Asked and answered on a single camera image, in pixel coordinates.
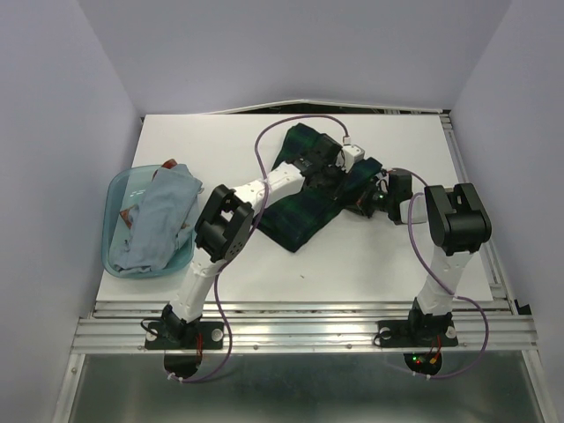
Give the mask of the green plaid skirt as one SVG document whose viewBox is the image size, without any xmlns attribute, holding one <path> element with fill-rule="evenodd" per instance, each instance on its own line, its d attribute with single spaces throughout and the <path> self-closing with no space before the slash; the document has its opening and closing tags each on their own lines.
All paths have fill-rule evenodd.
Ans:
<svg viewBox="0 0 564 423">
<path fill-rule="evenodd" d="M 300 192 L 268 206 L 258 229 L 282 248 L 295 252 L 346 206 L 356 203 L 363 188 L 381 169 L 382 164 L 371 157 L 356 163 L 338 198 L 329 198 L 318 189 L 306 189 L 303 185 Z"/>
</svg>

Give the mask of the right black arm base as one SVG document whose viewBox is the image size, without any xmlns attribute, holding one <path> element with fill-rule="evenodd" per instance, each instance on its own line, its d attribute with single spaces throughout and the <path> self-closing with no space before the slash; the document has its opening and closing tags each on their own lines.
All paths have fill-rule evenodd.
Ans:
<svg viewBox="0 0 564 423">
<path fill-rule="evenodd" d="M 416 306 L 404 320 L 380 320 L 373 344 L 402 349 L 405 365 L 415 374 L 437 376 L 442 368 L 442 349 L 458 346 L 452 313 L 424 314 Z"/>
</svg>

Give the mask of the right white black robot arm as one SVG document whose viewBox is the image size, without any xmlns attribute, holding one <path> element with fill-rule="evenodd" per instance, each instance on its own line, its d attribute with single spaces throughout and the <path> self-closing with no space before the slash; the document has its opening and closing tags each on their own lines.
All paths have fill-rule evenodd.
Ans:
<svg viewBox="0 0 564 423">
<path fill-rule="evenodd" d="M 426 345 L 445 340 L 456 345 L 453 301 L 474 306 L 482 317 L 483 308 L 470 298 L 456 294 L 464 269 L 492 234 L 492 223 L 478 192 L 471 183 L 458 183 L 451 189 L 427 185 L 421 193 L 412 191 L 414 174 L 399 169 L 387 180 L 370 182 L 350 207 L 370 218 L 384 212 L 395 224 L 406 224 L 412 249 L 427 272 L 427 279 L 415 297 L 408 317 L 401 321 L 380 321 L 375 336 L 383 347 Z M 415 205 L 424 206 L 419 219 L 428 223 L 434 244 L 433 259 L 426 263 L 413 233 Z"/>
</svg>

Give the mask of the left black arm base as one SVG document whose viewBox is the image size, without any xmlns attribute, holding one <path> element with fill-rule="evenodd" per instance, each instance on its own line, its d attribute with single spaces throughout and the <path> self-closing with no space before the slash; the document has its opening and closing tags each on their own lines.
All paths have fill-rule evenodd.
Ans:
<svg viewBox="0 0 564 423">
<path fill-rule="evenodd" d="M 176 338 L 171 335 L 160 318 L 144 319 L 140 323 L 145 331 L 144 349 L 163 352 L 163 365 L 167 376 L 177 382 L 199 382 L 206 376 L 197 376 L 203 364 L 204 352 L 223 348 L 225 324 L 223 322 L 196 323 L 195 327 Z"/>
</svg>

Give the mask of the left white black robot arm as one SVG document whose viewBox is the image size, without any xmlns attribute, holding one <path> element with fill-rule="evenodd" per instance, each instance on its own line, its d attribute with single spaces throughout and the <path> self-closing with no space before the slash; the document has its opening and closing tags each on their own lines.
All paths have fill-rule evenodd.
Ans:
<svg viewBox="0 0 564 423">
<path fill-rule="evenodd" d="M 353 145 L 341 145 L 323 134 L 316 146 L 282 161 L 260 179 L 234 189 L 217 186 L 197 220 L 186 277 L 162 310 L 160 335 L 175 346 L 190 345 L 214 279 L 242 252 L 259 214 L 305 188 L 336 189 L 351 172 L 355 153 Z"/>
</svg>

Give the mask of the aluminium frame rail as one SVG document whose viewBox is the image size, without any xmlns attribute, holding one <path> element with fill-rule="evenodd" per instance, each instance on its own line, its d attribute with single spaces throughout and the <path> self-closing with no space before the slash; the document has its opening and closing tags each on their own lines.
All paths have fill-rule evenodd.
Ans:
<svg viewBox="0 0 564 423">
<path fill-rule="evenodd" d="M 489 301 L 458 303 L 459 344 L 447 348 L 448 376 L 410 375 L 399 351 L 374 342 L 381 319 L 395 321 L 408 301 L 229 301 L 207 304 L 206 318 L 225 315 L 234 342 L 211 352 L 222 369 L 181 385 L 166 380 L 163 353 L 143 347 L 138 321 L 155 316 L 157 301 L 98 301 L 78 322 L 57 400 L 56 422 L 185 422 L 320 420 L 301 401 L 321 400 L 349 386 L 364 405 L 338 398 L 348 421 L 555 422 L 531 315 L 518 311 L 492 245 L 482 248 L 473 280 Z"/>
</svg>

